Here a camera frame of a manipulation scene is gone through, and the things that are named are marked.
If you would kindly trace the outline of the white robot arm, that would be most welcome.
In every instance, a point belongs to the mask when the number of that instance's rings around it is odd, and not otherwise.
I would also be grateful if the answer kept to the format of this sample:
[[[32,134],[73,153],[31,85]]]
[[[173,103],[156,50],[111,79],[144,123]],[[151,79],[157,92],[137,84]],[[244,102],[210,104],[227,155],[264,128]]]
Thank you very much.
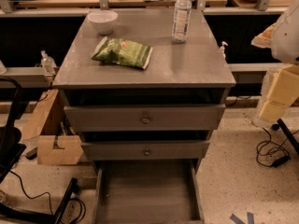
[[[283,63],[271,74],[269,83],[263,81],[255,122],[266,127],[280,119],[299,98],[299,0],[293,0],[278,20],[256,35],[251,44],[270,48],[272,57]]]

